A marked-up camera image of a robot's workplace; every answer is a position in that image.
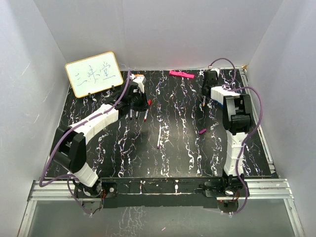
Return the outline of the purple-tipped white pen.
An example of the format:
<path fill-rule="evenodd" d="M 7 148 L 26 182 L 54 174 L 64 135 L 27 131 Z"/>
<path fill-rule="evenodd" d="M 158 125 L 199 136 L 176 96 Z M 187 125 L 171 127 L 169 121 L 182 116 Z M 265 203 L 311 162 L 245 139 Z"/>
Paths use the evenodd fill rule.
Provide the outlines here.
<path fill-rule="evenodd" d="M 161 139 L 161 126 L 159 126 L 157 149 L 159 149 L 159 148 L 160 148 L 160 139 Z"/>

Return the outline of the red-tipped white pen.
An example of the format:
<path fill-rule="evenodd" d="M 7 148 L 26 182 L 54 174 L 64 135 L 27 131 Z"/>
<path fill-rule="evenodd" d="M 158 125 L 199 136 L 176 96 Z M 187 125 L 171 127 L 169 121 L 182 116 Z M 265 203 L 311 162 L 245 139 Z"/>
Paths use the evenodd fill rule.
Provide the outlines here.
<path fill-rule="evenodd" d="M 144 121 L 147 120 L 148 113 L 149 113 L 149 108 L 150 108 L 151 103 L 152 103 L 151 99 L 148 100 L 148 108 L 147 108 L 147 110 L 146 110 L 146 112 L 145 112 L 145 115 L 144 115 Z"/>

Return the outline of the yellow-tipped white pen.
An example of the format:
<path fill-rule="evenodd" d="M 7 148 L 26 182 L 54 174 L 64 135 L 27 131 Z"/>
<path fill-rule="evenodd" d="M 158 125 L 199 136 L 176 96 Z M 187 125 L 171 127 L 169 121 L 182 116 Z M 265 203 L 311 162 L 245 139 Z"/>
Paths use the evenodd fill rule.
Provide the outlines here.
<path fill-rule="evenodd" d="M 206 96 L 203 96 L 202 106 L 204 107 L 206 103 Z"/>

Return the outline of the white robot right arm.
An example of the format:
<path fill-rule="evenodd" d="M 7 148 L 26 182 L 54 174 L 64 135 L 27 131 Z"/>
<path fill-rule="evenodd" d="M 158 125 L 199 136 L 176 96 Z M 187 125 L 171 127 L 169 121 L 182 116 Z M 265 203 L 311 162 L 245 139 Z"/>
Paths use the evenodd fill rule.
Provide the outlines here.
<path fill-rule="evenodd" d="M 224 172 L 228 176 L 243 173 L 243 141 L 253 125 L 251 99 L 249 94 L 239 94 L 224 89 L 215 70 L 203 72 L 202 95 L 216 101 L 223 108 L 223 126 L 227 132 L 227 157 Z"/>

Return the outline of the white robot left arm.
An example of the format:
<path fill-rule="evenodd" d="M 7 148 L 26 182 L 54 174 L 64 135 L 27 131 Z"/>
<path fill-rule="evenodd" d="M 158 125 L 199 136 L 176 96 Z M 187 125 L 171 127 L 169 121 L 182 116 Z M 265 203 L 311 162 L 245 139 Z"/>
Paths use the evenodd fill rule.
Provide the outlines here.
<path fill-rule="evenodd" d="M 91 197 L 101 194 L 99 176 L 86 161 L 86 145 L 105 129 L 131 110 L 144 112 L 149 107 L 144 82 L 136 80 L 124 84 L 120 91 L 107 97 L 99 109 L 70 126 L 57 128 L 50 159 L 76 177 Z"/>

